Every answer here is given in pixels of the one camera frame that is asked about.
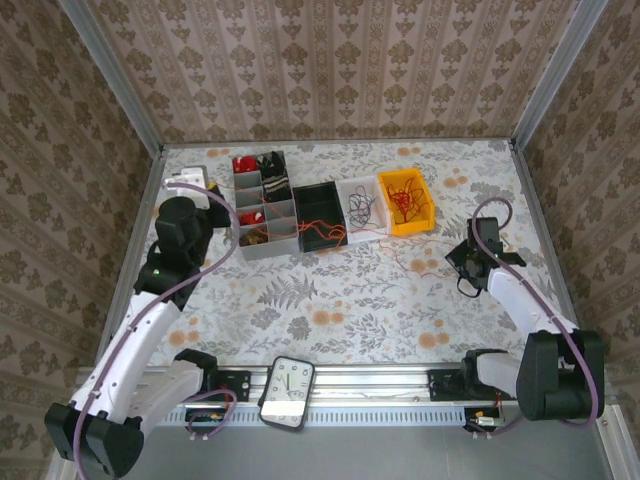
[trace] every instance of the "floral tabletop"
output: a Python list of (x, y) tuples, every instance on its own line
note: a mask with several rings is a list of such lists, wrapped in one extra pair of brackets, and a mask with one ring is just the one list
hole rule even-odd
[[(459, 361), (467, 349), (518, 354), (524, 343), (497, 301), (466, 298), (444, 256), (466, 235), (484, 199), (513, 203), (502, 231), (508, 250), (528, 263), (532, 280), (557, 304), (549, 271), (506, 141), (432, 141), (185, 148), (165, 152), (165, 177), (206, 165), (233, 204), (231, 158), (284, 150), (292, 186), (417, 167), (436, 203), (436, 228), (317, 253), (246, 262), (238, 251), (203, 278), (151, 359), (168, 365), (183, 348), (223, 365), (270, 365), (277, 355), (317, 364)], [(157, 207), (165, 199), (161, 190)], [(506, 210), (489, 206), (500, 220)], [(147, 248), (155, 239), (153, 223)], [(207, 262), (223, 255), (229, 232), (217, 231)]]

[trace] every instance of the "black tray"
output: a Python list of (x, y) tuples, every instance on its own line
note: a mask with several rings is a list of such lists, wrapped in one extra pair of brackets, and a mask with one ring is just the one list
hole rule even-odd
[(322, 238), (316, 229), (309, 228), (301, 232), (299, 236), (300, 249), (303, 252), (340, 247), (348, 243), (344, 215), (340, 207), (338, 191), (336, 190), (336, 182), (326, 182), (294, 188), (293, 198), (296, 203), (298, 224), (308, 224), (314, 220), (323, 220), (330, 225), (331, 228), (318, 224), (315, 225), (317, 225), (324, 236), (328, 236), (329, 232), (335, 226), (342, 226), (345, 232), (341, 240), (327, 240)]

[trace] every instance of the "red object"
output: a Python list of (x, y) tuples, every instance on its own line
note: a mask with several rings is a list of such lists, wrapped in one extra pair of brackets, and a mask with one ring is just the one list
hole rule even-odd
[(264, 215), (261, 212), (243, 213), (238, 215), (240, 225), (257, 225), (264, 222)]
[(258, 164), (254, 157), (236, 157), (233, 159), (233, 173), (255, 172)]

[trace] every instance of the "brown damask wallpaper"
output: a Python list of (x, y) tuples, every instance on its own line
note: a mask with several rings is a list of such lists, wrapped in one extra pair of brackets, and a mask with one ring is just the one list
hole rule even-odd
[(0, 478), (36, 479), (43, 424), (102, 333), (150, 159), (55, 1), (0, 1)]
[(89, 0), (167, 143), (510, 136), (577, 0)]
[(640, 446), (640, 2), (611, 0), (527, 158), (579, 318)]

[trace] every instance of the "clock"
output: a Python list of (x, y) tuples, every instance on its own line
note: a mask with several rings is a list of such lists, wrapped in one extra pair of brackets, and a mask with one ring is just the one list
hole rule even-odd
[(260, 399), (260, 420), (285, 430), (302, 430), (314, 375), (312, 363), (277, 357)]

